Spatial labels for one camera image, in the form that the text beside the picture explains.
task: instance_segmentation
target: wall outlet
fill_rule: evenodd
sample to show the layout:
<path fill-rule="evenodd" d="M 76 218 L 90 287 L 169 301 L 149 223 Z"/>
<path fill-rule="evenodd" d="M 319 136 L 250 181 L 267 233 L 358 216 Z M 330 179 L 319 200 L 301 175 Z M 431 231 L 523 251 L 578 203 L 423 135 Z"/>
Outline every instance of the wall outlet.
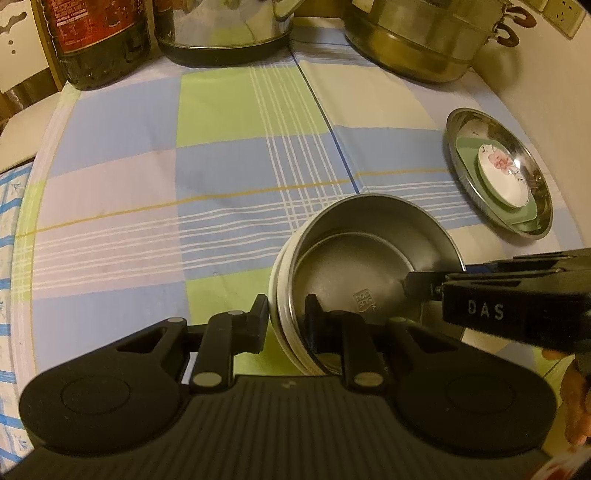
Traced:
<path fill-rule="evenodd" d="M 568 38 L 577 33 L 585 15 L 585 10 L 575 0 L 548 0 L 544 8 L 546 19 Z"/>
<path fill-rule="evenodd" d="M 548 3 L 548 0 L 525 0 L 525 1 L 529 6 L 534 7 L 538 12 L 544 11 L 544 7 Z"/>

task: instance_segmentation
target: yellow line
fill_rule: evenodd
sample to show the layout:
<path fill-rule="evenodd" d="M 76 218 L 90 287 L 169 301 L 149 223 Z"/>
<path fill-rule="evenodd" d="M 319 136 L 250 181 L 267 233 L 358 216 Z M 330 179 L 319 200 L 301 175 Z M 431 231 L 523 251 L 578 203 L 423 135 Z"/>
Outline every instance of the yellow line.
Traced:
<path fill-rule="evenodd" d="M 182 199 L 182 200 L 176 200 L 174 202 L 159 203 L 159 204 L 156 204 L 156 205 L 148 205 L 148 206 L 145 206 L 145 207 L 132 208 L 132 209 L 128 209 L 128 210 L 120 210 L 118 212 L 104 213 L 102 215 L 95 215 L 95 216 L 92 216 L 92 217 L 80 218 L 80 219 L 77 219 L 77 220 L 71 220 L 70 222 L 58 223 L 56 225 L 51 225 L 51 226 L 46 226 L 46 227 L 43 227 L 43 228 L 38 228 L 38 229 L 35 229 L 35 230 L 31 231 L 31 232 L 21 233 L 20 235 L 16 235 L 16 238 L 21 238 L 21 237 L 28 236 L 28 235 L 34 235 L 35 233 L 40 233 L 40 232 L 47 232 L 49 230 L 55 230 L 57 228 L 62 228 L 62 227 L 65 227 L 65 226 L 75 225 L 77 223 L 89 222 L 91 220 L 98 220 L 98 219 L 108 218 L 108 217 L 113 217 L 113 216 L 118 216 L 118 215 L 126 215 L 128 213 L 146 212 L 148 210 L 156 210 L 156 209 L 159 209 L 159 208 L 172 207 L 172 206 L 175 206 L 175 205 L 181 205 L 183 203 L 197 202 L 199 200 L 211 200 L 211 199 L 242 197 L 242 196 L 246 196 L 246 195 L 254 195 L 254 194 L 257 194 L 257 193 L 280 192 L 282 190 L 294 190 L 294 189 L 306 189 L 306 188 L 313 188 L 313 187 L 322 187 L 322 186 L 328 186 L 328 185 L 336 185 L 336 184 L 339 184 L 339 183 L 349 183 L 349 179 L 347 179 L 347 180 L 337 180 L 337 181 L 320 181 L 320 182 L 317 182 L 317 183 L 304 183 L 304 184 L 300 184 L 300 185 L 288 185 L 288 186 L 285 186 L 285 187 L 272 187 L 272 188 L 268 188 L 268 189 L 248 190 L 248 191 L 245 191 L 245 192 L 218 193 L 218 194 L 213 193 L 213 194 L 208 194 L 208 195 L 197 195 L 195 197 L 189 197 L 189 198 Z"/>
<path fill-rule="evenodd" d="M 360 171 L 353 175 L 356 179 L 360 177 L 379 177 L 383 175 L 400 175 L 403 173 L 449 173 L 447 168 L 409 168 L 408 170 L 387 170 L 387 171 Z"/>

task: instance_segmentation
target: table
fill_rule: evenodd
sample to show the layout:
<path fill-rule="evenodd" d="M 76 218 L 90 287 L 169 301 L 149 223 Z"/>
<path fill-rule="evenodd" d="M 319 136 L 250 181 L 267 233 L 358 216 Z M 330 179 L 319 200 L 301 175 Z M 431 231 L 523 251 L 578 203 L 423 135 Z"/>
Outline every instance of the table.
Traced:
<path fill-rule="evenodd" d="M 492 227 L 456 182 L 443 131 L 460 107 L 494 116 L 540 162 L 555 212 L 544 239 Z M 401 79 L 351 49 L 338 21 L 300 21 L 289 48 L 255 64 L 188 69 L 160 58 L 100 90 L 67 85 L 15 236 L 17 390 L 161 319 L 204 323 L 248 309 L 289 236 L 314 212 L 363 192 L 425 208 L 466 263 L 582 245 L 539 153 L 475 72 L 444 86 Z M 475 332 L 465 340 L 555 377 L 554 388 L 567 365 Z M 297 374 L 272 330 L 262 354 L 235 364 L 236 373 Z M 3 466 L 28 448 L 0 451 Z"/>

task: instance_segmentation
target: oval metal tray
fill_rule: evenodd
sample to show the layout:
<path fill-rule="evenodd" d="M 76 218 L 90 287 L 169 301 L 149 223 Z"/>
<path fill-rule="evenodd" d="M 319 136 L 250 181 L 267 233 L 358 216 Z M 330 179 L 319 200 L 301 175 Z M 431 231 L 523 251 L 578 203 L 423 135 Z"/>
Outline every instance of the oval metal tray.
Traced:
<path fill-rule="evenodd" d="M 509 152 L 514 161 L 519 161 L 519 169 L 527 182 L 538 207 L 538 216 L 528 222 L 510 225 L 500 218 L 484 201 L 475 182 L 472 180 L 464 162 L 456 149 L 459 137 L 496 140 Z M 552 227 L 553 208 L 548 184 L 525 145 L 493 117 L 470 108 L 459 108 L 447 117 L 447 145 L 457 176 L 472 201 L 493 223 L 529 239 L 540 239 L 548 235 Z"/>

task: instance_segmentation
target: kettle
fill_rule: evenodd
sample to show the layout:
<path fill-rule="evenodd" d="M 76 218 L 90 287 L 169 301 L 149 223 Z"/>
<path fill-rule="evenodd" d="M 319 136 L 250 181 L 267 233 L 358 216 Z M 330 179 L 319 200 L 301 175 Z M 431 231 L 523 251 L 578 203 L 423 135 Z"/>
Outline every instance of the kettle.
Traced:
<path fill-rule="evenodd" d="M 287 44 L 303 1 L 154 0 L 154 33 L 164 54 L 181 65 L 260 60 Z"/>

